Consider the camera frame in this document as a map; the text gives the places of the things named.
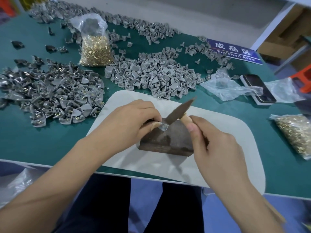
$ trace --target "white mat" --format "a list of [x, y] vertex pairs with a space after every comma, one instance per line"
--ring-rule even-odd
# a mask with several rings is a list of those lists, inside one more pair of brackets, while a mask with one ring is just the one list
[[[91, 133], [91, 131], [93, 131], [115, 108], [137, 99], [153, 102], [155, 107], [161, 113], [161, 116], [164, 118], [167, 117], [174, 108], [180, 105], [178, 102], [154, 98], [143, 93], [126, 90], [117, 91], [109, 98], [91, 126], [88, 134]], [[193, 106], [189, 108], [187, 114], [203, 117], [221, 131], [235, 136], [237, 142], [243, 148], [248, 176], [251, 183], [261, 194], [263, 194], [266, 186], [266, 178], [257, 145], [249, 127], [242, 120], [235, 117]], [[138, 144], [133, 145], [123, 152], [116, 154], [103, 165], [208, 187], [196, 166], [193, 155], [190, 157], [184, 157], [142, 151], [138, 150], [137, 146]]]

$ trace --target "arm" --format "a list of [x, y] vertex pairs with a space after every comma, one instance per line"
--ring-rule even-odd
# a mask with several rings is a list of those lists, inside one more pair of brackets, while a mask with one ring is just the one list
[[[143, 125], [149, 119], [156, 121]], [[137, 100], [117, 108], [55, 166], [0, 210], [0, 232], [51, 232], [96, 169], [158, 127], [157, 121], [161, 121], [161, 115], [149, 101]]]
[[251, 184], [244, 154], [234, 136], [203, 118], [182, 120], [188, 128], [194, 159], [206, 183], [215, 191], [244, 233], [283, 233], [281, 225]]

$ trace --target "forearm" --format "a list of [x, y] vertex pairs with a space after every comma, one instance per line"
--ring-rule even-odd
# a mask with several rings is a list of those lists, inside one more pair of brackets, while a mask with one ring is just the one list
[[87, 141], [78, 141], [63, 159], [1, 209], [0, 232], [51, 232], [78, 190], [109, 157], [97, 155]]
[[284, 232], [251, 183], [232, 187], [218, 196], [243, 233]]

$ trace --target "hand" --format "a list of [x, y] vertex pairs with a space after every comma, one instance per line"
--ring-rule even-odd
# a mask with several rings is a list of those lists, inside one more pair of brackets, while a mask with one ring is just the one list
[[[185, 125], [191, 135], [194, 159], [206, 183], [216, 194], [250, 184], [243, 150], [234, 136], [204, 118], [190, 117], [193, 122]], [[209, 141], [207, 146], [204, 137]]]
[[86, 139], [110, 156], [137, 143], [160, 126], [162, 117], [151, 101], [136, 100], [116, 108]]

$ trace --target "person's left hand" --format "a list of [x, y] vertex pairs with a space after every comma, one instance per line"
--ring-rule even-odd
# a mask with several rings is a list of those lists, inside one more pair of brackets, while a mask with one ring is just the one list
[[87, 137], [88, 144], [113, 156], [160, 126], [162, 117], [151, 101], [136, 100], [116, 108]]

